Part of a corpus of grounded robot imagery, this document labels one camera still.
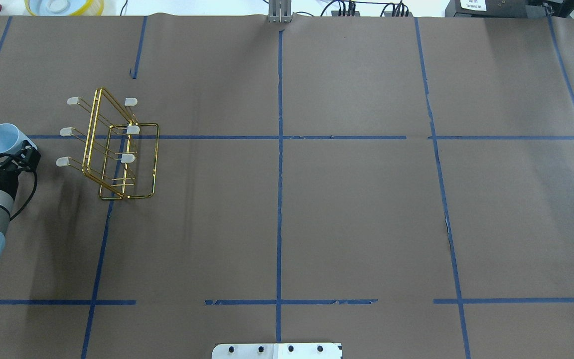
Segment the light blue cup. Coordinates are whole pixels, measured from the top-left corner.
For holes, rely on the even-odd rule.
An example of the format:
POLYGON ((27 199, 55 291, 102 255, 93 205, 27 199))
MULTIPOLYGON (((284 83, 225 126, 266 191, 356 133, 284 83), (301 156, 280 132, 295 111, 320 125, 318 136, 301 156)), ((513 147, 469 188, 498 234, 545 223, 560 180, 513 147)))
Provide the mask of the light blue cup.
POLYGON ((35 150, 38 149, 38 146, 16 125, 11 123, 0 124, 0 154, 14 155, 26 146, 32 146, 35 150))

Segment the yellow bowl with blue lid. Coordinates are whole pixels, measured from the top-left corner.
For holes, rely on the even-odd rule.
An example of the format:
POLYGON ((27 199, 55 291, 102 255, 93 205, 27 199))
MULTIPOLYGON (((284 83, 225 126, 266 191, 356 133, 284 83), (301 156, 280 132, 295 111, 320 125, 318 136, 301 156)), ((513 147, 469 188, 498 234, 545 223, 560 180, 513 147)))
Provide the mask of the yellow bowl with blue lid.
POLYGON ((32 16, 98 16, 103 13, 104 0, 25 0, 32 16))

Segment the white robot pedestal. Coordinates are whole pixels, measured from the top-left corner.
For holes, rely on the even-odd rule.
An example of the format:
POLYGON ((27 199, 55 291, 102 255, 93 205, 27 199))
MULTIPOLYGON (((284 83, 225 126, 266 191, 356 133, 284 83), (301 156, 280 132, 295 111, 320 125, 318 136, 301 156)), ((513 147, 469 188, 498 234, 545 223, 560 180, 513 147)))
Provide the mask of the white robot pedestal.
POLYGON ((212 359, 341 359, 337 343, 240 343, 216 345, 212 359))

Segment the aluminium frame post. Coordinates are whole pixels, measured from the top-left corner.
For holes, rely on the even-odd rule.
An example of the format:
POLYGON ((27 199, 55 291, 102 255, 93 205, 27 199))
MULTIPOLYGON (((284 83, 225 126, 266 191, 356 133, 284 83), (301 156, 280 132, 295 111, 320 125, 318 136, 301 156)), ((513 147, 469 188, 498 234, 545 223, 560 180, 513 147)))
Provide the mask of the aluminium frame post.
POLYGON ((293 20, 291 0, 266 0, 269 23, 289 23, 293 20))

